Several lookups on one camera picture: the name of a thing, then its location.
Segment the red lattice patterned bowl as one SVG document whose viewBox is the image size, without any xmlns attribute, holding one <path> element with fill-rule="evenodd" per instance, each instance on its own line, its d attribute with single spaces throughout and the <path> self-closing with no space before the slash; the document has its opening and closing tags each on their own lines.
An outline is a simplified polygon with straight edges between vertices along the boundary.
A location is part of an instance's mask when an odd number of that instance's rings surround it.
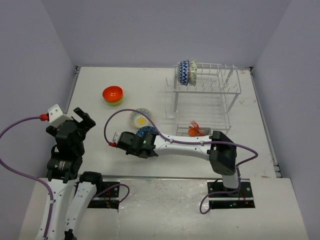
<svg viewBox="0 0 320 240">
<path fill-rule="evenodd" d="M 136 135 L 139 137 L 143 137 L 145 133 L 152 133 L 152 132 L 157 132 L 157 130 L 153 126 L 144 126 L 144 127 L 141 127 L 136 132 Z"/>
</svg>

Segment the yellow patterned bowl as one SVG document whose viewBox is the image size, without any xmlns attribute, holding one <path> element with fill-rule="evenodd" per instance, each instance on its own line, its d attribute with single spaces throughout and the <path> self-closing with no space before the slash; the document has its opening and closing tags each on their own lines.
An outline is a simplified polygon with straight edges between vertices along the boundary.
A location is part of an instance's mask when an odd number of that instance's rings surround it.
<svg viewBox="0 0 320 240">
<path fill-rule="evenodd" d="M 137 129 L 150 126 L 150 121 L 145 117 L 148 116 L 150 119 L 152 118 L 152 112 L 147 108 L 137 108 L 138 112 L 131 112 L 129 117 L 130 124 Z"/>
</svg>

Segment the lime green plastic bowl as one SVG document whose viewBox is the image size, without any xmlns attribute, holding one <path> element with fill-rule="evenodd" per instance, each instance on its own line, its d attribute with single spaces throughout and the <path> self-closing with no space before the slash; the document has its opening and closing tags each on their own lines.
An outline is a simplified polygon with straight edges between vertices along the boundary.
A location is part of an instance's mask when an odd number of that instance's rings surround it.
<svg viewBox="0 0 320 240">
<path fill-rule="evenodd" d="M 122 103 L 123 97 L 117 99 L 117 101 L 110 101 L 110 99 L 108 99 L 108 98 L 105 98 L 104 100 L 110 106 L 118 106 L 118 105 L 120 105 Z"/>
</svg>

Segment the orange plastic bowl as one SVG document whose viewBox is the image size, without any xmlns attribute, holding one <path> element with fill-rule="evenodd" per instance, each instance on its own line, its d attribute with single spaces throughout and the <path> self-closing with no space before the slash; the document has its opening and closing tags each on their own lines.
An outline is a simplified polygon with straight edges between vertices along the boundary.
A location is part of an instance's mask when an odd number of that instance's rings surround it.
<svg viewBox="0 0 320 240">
<path fill-rule="evenodd" d="M 121 87 L 113 85 L 105 88 L 102 92 L 103 99 L 110 104 L 117 103 L 122 100 L 124 91 Z"/>
</svg>

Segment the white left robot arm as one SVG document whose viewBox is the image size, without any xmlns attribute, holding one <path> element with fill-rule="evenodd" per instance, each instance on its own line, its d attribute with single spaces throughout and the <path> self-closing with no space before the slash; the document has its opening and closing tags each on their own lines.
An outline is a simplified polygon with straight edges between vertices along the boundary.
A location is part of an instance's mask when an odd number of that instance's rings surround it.
<svg viewBox="0 0 320 240">
<path fill-rule="evenodd" d="M 38 240 L 74 240 L 84 213 L 93 199 L 103 193 L 102 175 L 86 171 L 78 175 L 85 154 L 84 140 L 96 123 L 79 107 L 75 120 L 63 113 L 59 105 L 48 109 L 46 132 L 54 137 L 47 163 L 46 184 L 49 187 Z"/>
</svg>

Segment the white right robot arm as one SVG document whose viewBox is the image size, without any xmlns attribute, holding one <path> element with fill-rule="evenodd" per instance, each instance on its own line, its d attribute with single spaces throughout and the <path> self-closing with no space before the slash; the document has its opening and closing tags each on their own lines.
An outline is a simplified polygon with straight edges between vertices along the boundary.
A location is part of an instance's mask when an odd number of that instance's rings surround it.
<svg viewBox="0 0 320 240">
<path fill-rule="evenodd" d="M 116 132 L 112 142 L 126 155 L 138 158 L 179 155 L 209 161 L 212 170 L 222 176 L 223 191 L 227 196 L 233 197 L 241 191 L 236 170 L 237 147 L 221 131 L 214 131 L 211 136 L 165 135 L 165 138 L 157 132 L 139 136 L 124 131 Z"/>
</svg>

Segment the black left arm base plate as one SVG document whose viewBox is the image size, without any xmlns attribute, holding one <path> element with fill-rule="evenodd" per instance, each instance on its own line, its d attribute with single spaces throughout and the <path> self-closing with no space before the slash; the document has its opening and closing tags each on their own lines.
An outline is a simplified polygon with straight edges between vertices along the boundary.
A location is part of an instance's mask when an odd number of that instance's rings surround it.
<svg viewBox="0 0 320 240">
<path fill-rule="evenodd" d="M 94 198 L 88 204 L 89 209 L 119 209 L 120 187 L 116 186 Z"/>
</svg>

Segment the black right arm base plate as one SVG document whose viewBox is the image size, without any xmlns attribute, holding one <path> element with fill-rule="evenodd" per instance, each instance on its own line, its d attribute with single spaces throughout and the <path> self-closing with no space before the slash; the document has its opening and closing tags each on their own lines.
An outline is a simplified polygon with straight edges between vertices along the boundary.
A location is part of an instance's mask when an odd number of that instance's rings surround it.
<svg viewBox="0 0 320 240">
<path fill-rule="evenodd" d="M 220 193 L 208 198 L 211 210 L 219 209 L 254 209 L 255 202 L 251 183 L 241 182 L 240 191 L 232 194 Z"/>
</svg>

